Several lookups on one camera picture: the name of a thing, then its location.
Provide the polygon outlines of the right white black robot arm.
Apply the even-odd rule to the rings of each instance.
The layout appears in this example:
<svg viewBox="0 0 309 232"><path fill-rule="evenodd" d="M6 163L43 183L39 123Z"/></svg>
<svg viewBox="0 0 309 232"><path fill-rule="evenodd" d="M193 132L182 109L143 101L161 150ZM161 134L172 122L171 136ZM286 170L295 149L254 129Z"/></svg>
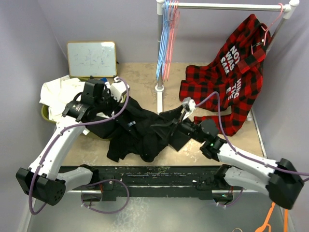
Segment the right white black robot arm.
<svg viewBox="0 0 309 232"><path fill-rule="evenodd" d="M287 159L279 161L256 156L219 137L219 128L212 119L195 124L185 118L182 107L167 111L164 123L152 124L151 129L175 150L180 150L190 139L201 143L202 154L222 166L215 174L215 185L254 190L268 196L285 209L292 209L304 180Z"/></svg>

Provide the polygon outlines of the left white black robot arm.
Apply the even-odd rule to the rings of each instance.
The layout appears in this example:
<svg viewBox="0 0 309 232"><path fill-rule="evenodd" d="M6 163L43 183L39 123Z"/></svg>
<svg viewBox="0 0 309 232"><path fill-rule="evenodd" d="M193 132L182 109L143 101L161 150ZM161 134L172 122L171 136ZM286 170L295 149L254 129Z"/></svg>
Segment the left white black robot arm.
<svg viewBox="0 0 309 232"><path fill-rule="evenodd" d="M56 130L40 155L28 168L19 168L16 179L28 195L33 215L33 200L54 206L64 194L77 187L95 189L99 185L99 170L86 164L60 173L60 167L77 138L87 126L105 125L125 110L130 86L119 77L111 85L97 79L84 82L84 89L72 96L63 110Z"/></svg>

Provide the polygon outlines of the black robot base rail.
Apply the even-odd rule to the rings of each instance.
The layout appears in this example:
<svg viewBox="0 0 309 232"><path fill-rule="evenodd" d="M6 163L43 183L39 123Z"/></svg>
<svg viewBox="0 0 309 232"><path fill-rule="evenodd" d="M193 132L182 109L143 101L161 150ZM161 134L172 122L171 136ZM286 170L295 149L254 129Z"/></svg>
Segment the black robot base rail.
<svg viewBox="0 0 309 232"><path fill-rule="evenodd" d="M198 198L232 200L240 187L219 186L218 166L97 166L101 186L77 187L83 193L102 194L103 201L118 197Z"/></svg>

